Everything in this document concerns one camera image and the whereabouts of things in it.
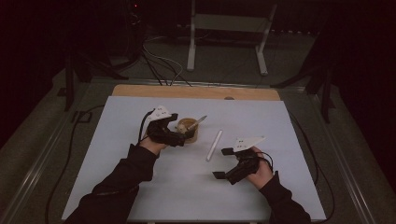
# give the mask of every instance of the white tag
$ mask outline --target white tag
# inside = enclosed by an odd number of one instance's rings
[[[157,119],[167,119],[172,117],[171,114],[169,114],[169,111],[165,108],[163,105],[159,105],[149,116],[148,116],[148,121],[154,121]]]
[[[249,138],[236,138],[236,143],[233,146],[233,152],[243,151],[254,147],[261,141],[265,139],[264,136],[261,137],[249,137]]]

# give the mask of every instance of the white straw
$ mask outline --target white straw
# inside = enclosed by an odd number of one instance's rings
[[[213,152],[215,151],[216,145],[219,142],[221,134],[222,134],[222,130],[220,130],[218,132],[218,135],[216,135],[215,141],[213,142],[212,147],[210,148],[209,154],[207,154],[207,157],[206,157],[207,161],[210,161],[210,158],[212,158]]]

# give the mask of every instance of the metal frame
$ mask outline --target metal frame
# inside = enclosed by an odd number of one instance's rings
[[[327,126],[323,118],[321,117],[320,113],[320,100],[317,95],[309,95],[309,99],[311,101],[312,107],[315,110],[315,113],[317,114],[317,120],[318,123],[320,123],[321,128],[323,132],[326,134],[328,137],[331,145],[330,147],[332,148],[332,152],[334,153],[336,157],[336,163],[338,168],[340,169],[340,174],[344,178],[346,188],[349,191],[349,195],[355,204],[356,211],[359,214],[359,217],[361,218],[361,223],[364,224],[375,224],[375,218],[374,215],[372,214],[370,207],[366,200],[364,199],[364,195],[361,191],[361,187],[359,186],[358,181],[355,179],[355,177],[352,174],[352,171],[349,168],[347,159],[344,155],[343,150],[339,146],[338,142],[336,141],[336,138],[334,134],[332,133],[332,130]]]
[[[14,197],[8,204],[6,211],[0,218],[1,224],[14,223],[16,218],[20,215],[23,207],[27,204],[30,195],[35,189],[35,185],[37,184],[44,170],[46,169],[51,155],[54,152],[57,144],[59,143],[59,138],[62,134],[62,131],[64,130],[64,126],[73,117],[74,111],[77,109],[78,103],[85,95],[88,86],[89,85],[87,83],[79,83],[75,103],[70,105],[69,110],[64,111],[54,131],[48,138],[46,145],[41,149],[40,154],[36,158],[33,165],[30,167],[25,178],[22,180],[21,185],[17,189]]]
[[[268,18],[248,18],[221,15],[197,14],[195,12],[195,0],[191,0],[191,36],[189,58],[187,60],[187,71],[193,71],[195,66],[195,30],[229,30],[262,33],[262,42],[256,46],[257,61],[262,76],[268,75],[267,66],[265,64],[263,50],[265,42],[270,33],[273,18],[276,13],[277,4],[272,5],[272,9]]]

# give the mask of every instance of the person's left hand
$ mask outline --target person's left hand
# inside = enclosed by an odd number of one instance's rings
[[[167,147],[166,144],[156,143],[152,141],[148,136],[139,143],[139,146],[145,147],[148,151],[154,153],[155,155],[160,154],[161,150]]]

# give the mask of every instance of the table leg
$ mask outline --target table leg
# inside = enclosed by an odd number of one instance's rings
[[[262,51],[264,50],[265,42],[267,41],[268,35],[270,34],[270,29],[272,25],[272,21],[276,12],[277,4],[274,4],[271,9],[271,13],[268,17],[268,22],[265,26],[264,31],[262,32],[262,42],[259,46],[256,46],[256,55],[257,55],[257,62],[259,63],[260,67],[260,74],[262,76],[268,75],[267,65],[265,64],[264,55]]]
[[[187,71],[193,71],[195,64],[195,0],[191,0],[191,36]]]

